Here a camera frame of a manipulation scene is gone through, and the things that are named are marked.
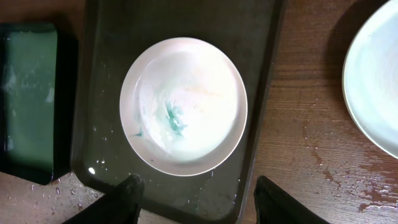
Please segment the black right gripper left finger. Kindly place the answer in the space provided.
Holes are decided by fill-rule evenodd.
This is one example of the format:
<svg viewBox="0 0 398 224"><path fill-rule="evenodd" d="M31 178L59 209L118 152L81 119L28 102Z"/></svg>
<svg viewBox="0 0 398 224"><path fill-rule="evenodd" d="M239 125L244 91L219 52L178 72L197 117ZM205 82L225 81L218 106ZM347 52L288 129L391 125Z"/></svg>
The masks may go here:
<svg viewBox="0 0 398 224"><path fill-rule="evenodd" d="M130 175L95 203L64 224L137 224L144 194L144 181Z"/></svg>

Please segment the pink plate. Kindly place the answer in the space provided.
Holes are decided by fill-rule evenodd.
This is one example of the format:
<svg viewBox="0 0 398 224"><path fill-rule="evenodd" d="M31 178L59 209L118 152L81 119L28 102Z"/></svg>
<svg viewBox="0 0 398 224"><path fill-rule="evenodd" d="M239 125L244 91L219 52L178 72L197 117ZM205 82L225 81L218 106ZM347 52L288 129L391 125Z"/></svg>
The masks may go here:
<svg viewBox="0 0 398 224"><path fill-rule="evenodd" d="M248 118L238 69L214 45L176 37L131 65L120 93L124 134L154 169L179 177L218 167L237 148Z"/></svg>

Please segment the pale green large plate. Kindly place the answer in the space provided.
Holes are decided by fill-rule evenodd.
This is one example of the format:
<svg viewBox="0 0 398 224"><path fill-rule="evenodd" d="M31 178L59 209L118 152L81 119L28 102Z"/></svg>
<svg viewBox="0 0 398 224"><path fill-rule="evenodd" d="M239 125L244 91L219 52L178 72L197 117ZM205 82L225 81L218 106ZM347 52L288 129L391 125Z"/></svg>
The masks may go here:
<svg viewBox="0 0 398 224"><path fill-rule="evenodd" d="M343 65L342 89L361 132L397 157L397 0L386 1L356 33Z"/></svg>

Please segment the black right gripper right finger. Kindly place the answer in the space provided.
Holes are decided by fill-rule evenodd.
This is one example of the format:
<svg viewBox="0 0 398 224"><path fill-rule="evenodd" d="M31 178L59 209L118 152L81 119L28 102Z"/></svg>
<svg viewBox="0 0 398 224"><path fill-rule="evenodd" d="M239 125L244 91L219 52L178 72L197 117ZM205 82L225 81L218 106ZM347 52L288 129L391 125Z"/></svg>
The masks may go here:
<svg viewBox="0 0 398 224"><path fill-rule="evenodd" d="M257 224L327 223L263 175L257 178L254 201Z"/></svg>

